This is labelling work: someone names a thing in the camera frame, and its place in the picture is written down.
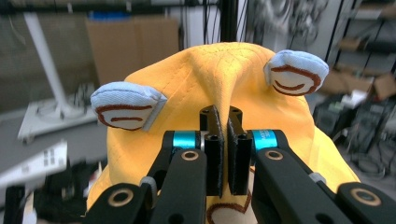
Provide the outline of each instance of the black equipment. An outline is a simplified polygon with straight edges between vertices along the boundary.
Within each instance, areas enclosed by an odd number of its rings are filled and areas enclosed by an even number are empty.
[[[214,106],[200,111],[200,131],[167,131],[140,186],[120,183],[103,192],[83,223],[205,223],[205,197],[221,197],[224,137]],[[259,223],[392,223],[396,202],[361,183],[336,194],[290,149],[279,130],[242,129],[242,111],[230,108],[229,187],[248,193]]]
[[[350,126],[355,118],[356,109],[341,105],[344,94],[335,94],[317,105],[314,110],[315,125],[330,138]]]

